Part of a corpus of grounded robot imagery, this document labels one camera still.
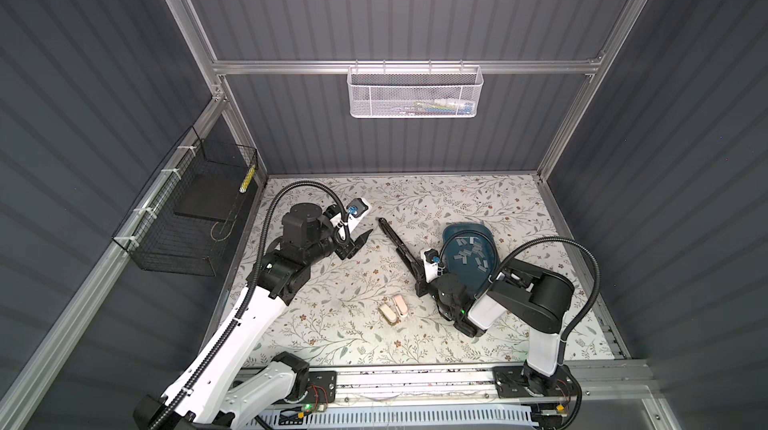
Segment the black stapler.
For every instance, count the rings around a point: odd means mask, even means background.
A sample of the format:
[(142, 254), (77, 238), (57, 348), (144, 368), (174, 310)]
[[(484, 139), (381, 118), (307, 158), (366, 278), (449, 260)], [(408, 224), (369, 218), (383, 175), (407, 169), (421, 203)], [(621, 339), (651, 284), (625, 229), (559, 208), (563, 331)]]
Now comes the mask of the black stapler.
[(379, 217), (377, 222), (379, 228), (383, 231), (385, 236), (395, 245), (397, 255), (414, 278), (414, 288), (416, 295), (418, 297), (427, 295), (428, 284), (426, 281), (423, 262), (416, 259), (416, 257), (410, 252), (406, 244), (401, 240), (401, 238), (397, 235), (397, 233), (385, 218)]

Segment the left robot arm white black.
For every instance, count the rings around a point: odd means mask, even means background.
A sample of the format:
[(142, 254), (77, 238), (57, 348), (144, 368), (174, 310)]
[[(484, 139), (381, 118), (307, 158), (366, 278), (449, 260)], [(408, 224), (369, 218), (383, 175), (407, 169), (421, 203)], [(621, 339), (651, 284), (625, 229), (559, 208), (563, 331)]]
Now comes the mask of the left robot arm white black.
[(331, 256), (352, 258), (369, 235), (349, 238), (369, 213), (361, 198), (346, 209), (312, 203), (291, 207), (282, 234), (252, 272), (255, 283), (241, 292), (211, 340), (160, 397), (145, 396), (133, 418), (140, 429), (242, 429), (262, 411), (285, 400), (305, 397), (308, 363), (283, 351), (256, 375), (235, 379), (256, 344), (311, 277), (313, 264)]

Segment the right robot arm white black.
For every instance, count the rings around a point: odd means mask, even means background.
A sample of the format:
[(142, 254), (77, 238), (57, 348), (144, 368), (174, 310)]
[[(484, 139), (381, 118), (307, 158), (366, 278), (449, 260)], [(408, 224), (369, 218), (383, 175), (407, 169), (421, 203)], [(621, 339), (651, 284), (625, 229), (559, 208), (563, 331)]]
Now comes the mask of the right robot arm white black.
[(510, 257), (486, 290), (473, 298), (461, 279), (444, 269), (436, 250), (423, 251), (422, 260), (426, 288), (444, 319), (474, 338), (503, 315), (515, 315), (529, 325), (530, 333), (529, 353), (514, 381), (533, 396), (545, 396), (557, 387), (558, 375), (566, 372), (562, 365), (568, 336), (591, 310), (585, 305), (563, 325), (575, 292), (569, 279)]

